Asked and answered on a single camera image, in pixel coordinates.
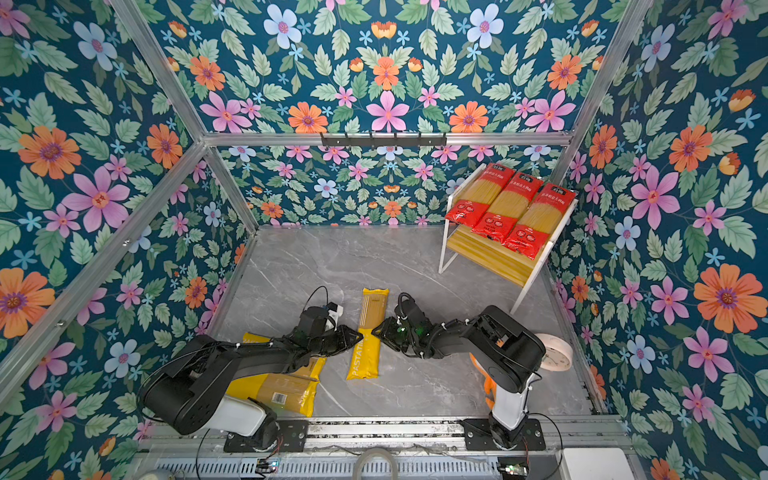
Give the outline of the yellow pasta bag top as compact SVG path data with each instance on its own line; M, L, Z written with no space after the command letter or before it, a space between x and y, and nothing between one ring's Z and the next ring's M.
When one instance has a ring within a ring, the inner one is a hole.
M386 318L390 291L364 289L358 332L363 339L353 349L347 380L376 379L379 374L381 341L373 335Z

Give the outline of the red spaghetti bag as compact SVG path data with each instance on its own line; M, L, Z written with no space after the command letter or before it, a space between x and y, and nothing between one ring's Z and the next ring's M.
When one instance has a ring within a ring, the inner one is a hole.
M502 243L537 195L543 181L517 172L493 200L472 232L483 238Z
M572 205L576 193L547 183L517 221L503 246L535 260Z
M514 169L498 163L488 165L460 192L448 210L446 219L455 224L474 227L515 173Z

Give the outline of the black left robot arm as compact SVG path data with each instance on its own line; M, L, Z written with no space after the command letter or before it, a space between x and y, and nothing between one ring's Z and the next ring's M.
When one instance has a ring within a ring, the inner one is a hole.
M336 313L334 304L307 307L289 334L259 343L198 335L147 378L138 394L140 405L181 435L209 429L272 442L277 436L274 412L255 399L229 396L227 390L235 380L292 374L314 359L353 349L364 336L337 323Z

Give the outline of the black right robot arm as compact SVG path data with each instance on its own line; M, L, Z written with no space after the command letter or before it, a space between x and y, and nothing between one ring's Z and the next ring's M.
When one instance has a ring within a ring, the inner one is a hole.
M495 388L489 426L494 441L508 448L528 419L528 397L540 377L546 348L540 338L495 305L473 318L433 323L408 293L394 314L372 330L384 345L410 358L439 360L469 354Z

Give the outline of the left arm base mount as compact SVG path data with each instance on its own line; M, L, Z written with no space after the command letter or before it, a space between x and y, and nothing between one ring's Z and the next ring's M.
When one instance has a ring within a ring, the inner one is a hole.
M302 452L308 427L306 420L268 420L252 436L228 434L223 450L225 453Z

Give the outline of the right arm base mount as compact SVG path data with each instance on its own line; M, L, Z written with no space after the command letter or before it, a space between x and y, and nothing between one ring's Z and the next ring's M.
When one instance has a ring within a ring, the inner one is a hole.
M538 420L525 418L508 430L493 417L464 419L465 448L468 451L544 451L546 443Z

